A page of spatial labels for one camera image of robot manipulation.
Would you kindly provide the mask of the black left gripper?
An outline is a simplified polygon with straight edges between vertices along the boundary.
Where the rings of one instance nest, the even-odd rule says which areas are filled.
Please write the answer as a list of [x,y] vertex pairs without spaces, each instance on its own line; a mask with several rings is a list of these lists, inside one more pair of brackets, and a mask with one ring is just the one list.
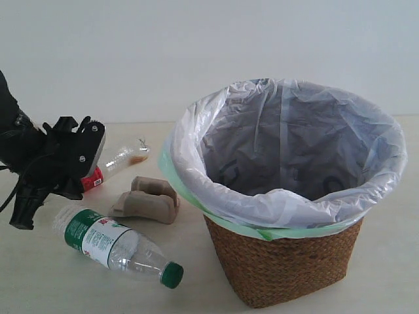
[[42,124],[35,154],[25,164],[19,180],[9,224],[32,230],[33,218],[49,194],[81,196],[81,178],[93,174],[105,143],[105,126],[86,116],[77,122],[61,116],[54,125]]

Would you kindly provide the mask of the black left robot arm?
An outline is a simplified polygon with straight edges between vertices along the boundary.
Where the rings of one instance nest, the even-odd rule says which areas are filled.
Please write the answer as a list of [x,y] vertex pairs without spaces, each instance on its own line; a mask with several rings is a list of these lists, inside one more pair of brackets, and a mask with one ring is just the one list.
[[18,105],[1,77],[1,169],[18,175],[1,205],[13,201],[10,225],[32,230],[33,218],[49,194],[81,200],[82,180],[91,176],[105,142],[105,126],[86,116],[77,122],[59,117],[55,125],[37,127]]

